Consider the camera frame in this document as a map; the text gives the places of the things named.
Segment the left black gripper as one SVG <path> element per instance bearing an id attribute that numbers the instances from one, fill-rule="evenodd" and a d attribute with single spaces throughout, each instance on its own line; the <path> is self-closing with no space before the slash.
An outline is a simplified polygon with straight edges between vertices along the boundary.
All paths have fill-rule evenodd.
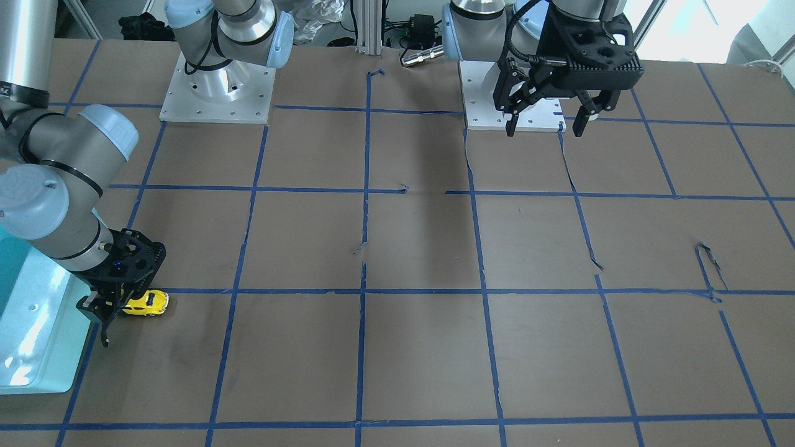
<path id="1" fill-rule="evenodd" d="M 520 113 L 542 99 L 577 99 L 579 110 L 573 122 L 573 135 L 581 138 L 589 122 L 602 112 L 616 108 L 622 87 L 610 71 L 587 74 L 570 66 L 554 67 L 533 63 L 522 67 L 516 59 L 500 59 L 495 68 L 494 109 L 508 114 L 506 135 L 512 138 Z"/>

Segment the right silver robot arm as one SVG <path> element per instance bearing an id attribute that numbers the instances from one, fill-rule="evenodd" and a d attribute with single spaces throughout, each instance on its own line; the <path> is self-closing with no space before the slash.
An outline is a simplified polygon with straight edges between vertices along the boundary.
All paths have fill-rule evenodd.
<path id="1" fill-rule="evenodd" d="M 271 1 L 168 1 L 165 17 L 187 76 L 252 63 L 286 65 L 295 20 Z M 94 206 L 139 141 L 132 122 L 91 104 L 69 118 L 49 109 L 55 1 L 2 2 L 2 227 L 89 286 L 76 307 L 107 328 L 144 297 L 165 259 L 164 244 L 108 227 Z"/>

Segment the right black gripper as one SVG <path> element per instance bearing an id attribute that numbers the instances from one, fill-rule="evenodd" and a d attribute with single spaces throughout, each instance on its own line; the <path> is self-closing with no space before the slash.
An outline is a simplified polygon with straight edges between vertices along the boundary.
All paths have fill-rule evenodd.
<path id="1" fill-rule="evenodd" d="M 108 328 L 116 319 L 116 312 L 130 300 L 134 282 L 91 282 L 82 276 L 78 278 L 89 286 L 89 292 L 78 300 L 76 308 L 91 322 L 101 323 L 99 339 L 102 347 L 108 347 Z"/>

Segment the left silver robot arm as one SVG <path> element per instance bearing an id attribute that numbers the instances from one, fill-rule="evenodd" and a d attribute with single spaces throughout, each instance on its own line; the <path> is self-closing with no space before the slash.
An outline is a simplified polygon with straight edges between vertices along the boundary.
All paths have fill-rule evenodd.
<path id="1" fill-rule="evenodd" d="M 563 99 L 580 106 L 573 124 L 614 110 L 643 67 L 624 1 L 451 1 L 443 51 L 459 63 L 466 127 L 563 131 Z"/>

